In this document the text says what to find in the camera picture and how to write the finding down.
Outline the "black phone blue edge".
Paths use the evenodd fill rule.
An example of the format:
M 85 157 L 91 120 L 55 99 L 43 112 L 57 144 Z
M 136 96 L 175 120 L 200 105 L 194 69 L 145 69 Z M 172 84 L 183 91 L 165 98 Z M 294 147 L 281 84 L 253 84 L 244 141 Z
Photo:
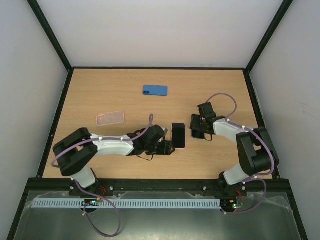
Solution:
M 191 137 L 195 139 L 204 140 L 205 139 L 205 132 L 200 125 L 192 125 L 191 129 Z

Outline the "black phone case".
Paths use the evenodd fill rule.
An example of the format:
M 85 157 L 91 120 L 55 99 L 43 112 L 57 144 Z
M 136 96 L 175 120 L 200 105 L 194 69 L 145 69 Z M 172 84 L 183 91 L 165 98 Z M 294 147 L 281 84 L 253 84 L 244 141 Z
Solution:
M 175 150 L 176 149 L 170 140 L 163 140 L 157 143 L 154 154 L 160 156 L 170 156 L 175 152 Z

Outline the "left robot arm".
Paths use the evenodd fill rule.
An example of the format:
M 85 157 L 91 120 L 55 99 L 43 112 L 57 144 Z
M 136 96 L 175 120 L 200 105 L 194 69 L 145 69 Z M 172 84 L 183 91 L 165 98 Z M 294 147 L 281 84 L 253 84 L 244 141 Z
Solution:
M 71 177 L 83 189 L 97 183 L 94 171 L 88 163 L 98 156 L 169 156 L 172 154 L 172 143 L 166 140 L 168 130 L 159 125 L 148 125 L 147 128 L 121 136 L 102 136 L 90 133 L 85 127 L 67 136 L 53 147 L 55 155 L 51 166 L 58 168 L 64 177 Z

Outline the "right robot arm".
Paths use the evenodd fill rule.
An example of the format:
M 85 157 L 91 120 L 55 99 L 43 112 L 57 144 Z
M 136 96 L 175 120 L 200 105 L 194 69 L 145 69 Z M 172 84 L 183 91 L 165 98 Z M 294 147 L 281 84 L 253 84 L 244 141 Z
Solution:
M 218 116 L 210 102 L 198 105 L 198 111 L 191 116 L 191 130 L 208 134 L 211 140 L 214 135 L 224 137 L 237 145 L 239 163 L 218 177 L 217 188 L 222 195 L 229 196 L 241 184 L 274 172 L 279 157 L 266 128 L 250 128 Z

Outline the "pink translucent phone case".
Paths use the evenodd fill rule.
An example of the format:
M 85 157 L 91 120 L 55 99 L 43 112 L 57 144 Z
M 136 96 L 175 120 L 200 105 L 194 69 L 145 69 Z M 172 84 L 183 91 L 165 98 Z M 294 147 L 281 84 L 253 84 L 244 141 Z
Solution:
M 122 124 L 124 122 L 125 113 L 123 111 L 100 113 L 96 116 L 96 124 L 98 126 Z

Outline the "blue phone case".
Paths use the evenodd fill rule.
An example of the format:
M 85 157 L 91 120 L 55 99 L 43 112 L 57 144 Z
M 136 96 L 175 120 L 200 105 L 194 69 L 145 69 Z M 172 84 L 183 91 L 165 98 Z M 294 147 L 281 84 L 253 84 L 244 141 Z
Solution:
M 165 97 L 168 95 L 168 87 L 165 85 L 144 85 L 142 88 L 142 94 Z

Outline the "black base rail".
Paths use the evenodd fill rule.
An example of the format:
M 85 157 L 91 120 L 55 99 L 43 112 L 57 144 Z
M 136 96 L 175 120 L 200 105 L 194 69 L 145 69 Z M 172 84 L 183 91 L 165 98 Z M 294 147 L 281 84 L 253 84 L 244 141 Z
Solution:
M 260 180 L 249 183 L 238 183 L 234 186 L 219 186 L 217 179 L 202 180 L 160 180 L 160 179 L 99 179 L 98 183 L 86 188 L 95 194 L 105 192 L 106 196 L 126 192 L 186 192 L 204 197 L 231 198 L 246 196 L 248 192 L 261 192 L 264 184 Z M 30 178 L 25 192 L 28 191 L 68 191 L 72 196 L 81 196 L 74 181 L 67 178 Z

